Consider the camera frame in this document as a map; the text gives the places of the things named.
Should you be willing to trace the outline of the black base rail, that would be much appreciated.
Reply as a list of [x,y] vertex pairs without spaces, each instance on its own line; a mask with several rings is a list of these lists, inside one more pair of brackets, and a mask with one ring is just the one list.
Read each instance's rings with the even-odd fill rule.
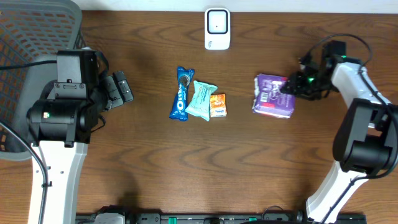
[[[77,215],[75,223],[94,224],[97,214]],[[247,222],[268,223],[315,223],[306,221],[303,215],[295,215],[291,212],[268,212],[265,215],[161,215],[157,213],[140,213],[128,215],[124,223],[132,224],[238,224]],[[339,214],[336,224],[367,224],[365,215]]]

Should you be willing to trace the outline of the blue Oreo cookie packet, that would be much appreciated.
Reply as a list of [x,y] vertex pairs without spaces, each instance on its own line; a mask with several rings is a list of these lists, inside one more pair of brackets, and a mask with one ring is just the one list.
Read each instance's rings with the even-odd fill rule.
[[169,115],[170,119],[179,121],[188,120],[188,114],[185,112],[187,107],[187,93],[194,74],[194,69],[177,67],[178,92],[174,98],[173,106]]

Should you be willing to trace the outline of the red purple snack packet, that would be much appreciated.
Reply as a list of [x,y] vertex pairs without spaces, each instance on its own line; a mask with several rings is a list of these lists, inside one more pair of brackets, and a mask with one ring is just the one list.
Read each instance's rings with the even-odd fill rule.
[[289,119],[294,112],[295,97],[281,92],[286,81],[286,77],[258,74],[254,78],[252,112]]

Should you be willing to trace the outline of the small orange box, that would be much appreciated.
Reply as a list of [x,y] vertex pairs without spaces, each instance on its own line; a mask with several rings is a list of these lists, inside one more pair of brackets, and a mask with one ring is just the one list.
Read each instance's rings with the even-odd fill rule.
[[227,116],[225,94],[211,95],[210,116],[212,118]]

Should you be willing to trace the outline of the grey plastic mesh basket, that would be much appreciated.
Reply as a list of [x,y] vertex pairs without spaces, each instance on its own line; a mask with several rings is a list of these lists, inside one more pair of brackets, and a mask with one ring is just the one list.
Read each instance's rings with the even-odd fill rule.
[[73,1],[1,1],[1,121],[30,140],[26,114],[57,82],[57,52],[85,47]]

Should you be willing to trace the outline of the teal wet wipes packet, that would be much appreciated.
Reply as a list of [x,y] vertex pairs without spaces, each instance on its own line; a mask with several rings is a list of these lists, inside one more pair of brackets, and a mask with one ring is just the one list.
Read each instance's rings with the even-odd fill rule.
[[194,94],[191,102],[185,109],[185,112],[201,117],[205,121],[210,120],[210,98],[211,95],[218,89],[216,85],[211,85],[203,82],[194,81]]

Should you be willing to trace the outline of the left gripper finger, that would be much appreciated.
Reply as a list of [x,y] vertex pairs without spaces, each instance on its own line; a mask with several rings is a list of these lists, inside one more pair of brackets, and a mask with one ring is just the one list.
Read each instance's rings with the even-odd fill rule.
[[113,109],[123,105],[121,94],[116,86],[116,82],[112,76],[106,76],[104,79],[104,86],[108,92],[108,103],[106,109]]
[[134,99],[134,95],[126,79],[123,71],[117,71],[113,73],[113,77],[116,80],[116,86],[119,90],[119,94],[124,103],[130,102]]

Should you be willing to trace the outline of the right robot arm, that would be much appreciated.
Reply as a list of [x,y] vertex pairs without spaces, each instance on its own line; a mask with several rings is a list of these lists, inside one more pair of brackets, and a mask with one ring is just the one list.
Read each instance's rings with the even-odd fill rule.
[[305,204],[308,221],[335,223],[360,186],[397,166],[397,106],[378,92],[356,58],[326,57],[321,65],[303,58],[299,64],[283,93],[319,100],[323,91],[336,90],[348,107],[333,141],[333,165]]

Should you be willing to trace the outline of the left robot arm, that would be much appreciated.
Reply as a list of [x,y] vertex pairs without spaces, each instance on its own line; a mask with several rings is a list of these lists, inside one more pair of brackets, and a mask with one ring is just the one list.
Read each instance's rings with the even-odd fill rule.
[[132,101],[124,72],[58,72],[55,97],[28,110],[34,138],[29,223],[73,223],[80,174],[103,111]]

